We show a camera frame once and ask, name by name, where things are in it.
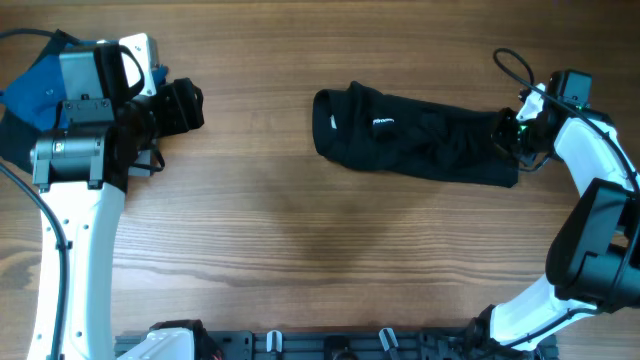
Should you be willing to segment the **black t-shirt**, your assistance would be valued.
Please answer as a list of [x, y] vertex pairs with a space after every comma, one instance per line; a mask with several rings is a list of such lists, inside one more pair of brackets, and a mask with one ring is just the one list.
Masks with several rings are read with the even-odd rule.
[[503, 118], [353, 81], [345, 90], [316, 93], [312, 134], [318, 154], [352, 170], [511, 188], [518, 170], [492, 139]]

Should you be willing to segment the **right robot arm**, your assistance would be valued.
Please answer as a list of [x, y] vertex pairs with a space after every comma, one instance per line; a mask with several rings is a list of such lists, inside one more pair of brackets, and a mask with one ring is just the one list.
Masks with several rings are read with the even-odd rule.
[[578, 320], [639, 305], [639, 177], [614, 126], [570, 117], [554, 149], [579, 202], [551, 244], [544, 275], [469, 324], [465, 348], [484, 358], [532, 351]]

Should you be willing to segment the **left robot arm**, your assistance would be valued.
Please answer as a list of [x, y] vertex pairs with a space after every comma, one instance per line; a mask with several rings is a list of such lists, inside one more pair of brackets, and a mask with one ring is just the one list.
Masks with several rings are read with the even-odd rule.
[[64, 94], [31, 152], [42, 216], [32, 359], [110, 359], [113, 251], [131, 176], [161, 172], [162, 137], [203, 125], [203, 95], [167, 82], [140, 33], [61, 52]]

